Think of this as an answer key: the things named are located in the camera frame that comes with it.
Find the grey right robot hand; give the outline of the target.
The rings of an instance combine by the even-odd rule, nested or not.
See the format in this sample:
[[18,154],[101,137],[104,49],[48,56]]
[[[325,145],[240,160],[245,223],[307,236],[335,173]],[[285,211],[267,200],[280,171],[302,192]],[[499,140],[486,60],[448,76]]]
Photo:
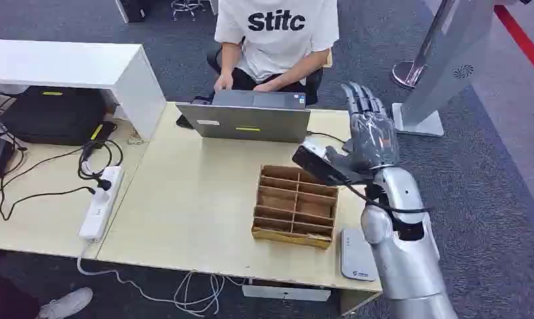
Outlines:
[[374,174],[399,163],[399,143],[395,124],[379,98],[356,82],[341,85],[346,95],[350,138],[343,154],[332,146],[325,149],[334,167],[359,174]]

